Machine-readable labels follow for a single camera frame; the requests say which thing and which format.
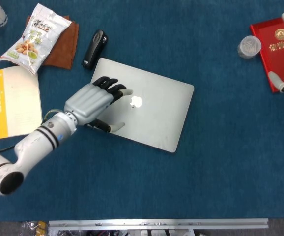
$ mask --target laptop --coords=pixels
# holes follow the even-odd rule
[[[115,135],[175,152],[194,86],[105,58],[99,59],[91,83],[102,76],[118,79],[133,94],[114,102],[98,119],[124,122]]]

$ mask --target blue table surface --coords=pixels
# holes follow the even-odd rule
[[[38,72],[43,114],[89,83],[81,61],[96,29],[109,37],[102,57],[196,88],[176,153],[81,127],[0,196],[0,221],[284,217],[284,94],[271,93],[260,57],[237,54],[249,25],[279,17],[284,1],[0,2],[0,56],[38,2],[80,24],[72,70]]]

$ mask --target gold emblem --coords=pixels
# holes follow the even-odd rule
[[[284,40],[284,29],[278,29],[275,31],[275,37],[278,40]]]

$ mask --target nut snack package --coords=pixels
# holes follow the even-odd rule
[[[71,21],[37,4],[23,36],[0,57],[0,61],[9,60],[36,74],[60,34],[70,24]]]

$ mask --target red certificate folder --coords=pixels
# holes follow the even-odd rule
[[[261,59],[266,74],[273,71],[284,81],[284,22],[282,18],[250,25],[252,34],[262,44]],[[272,92],[278,90],[269,80]]]

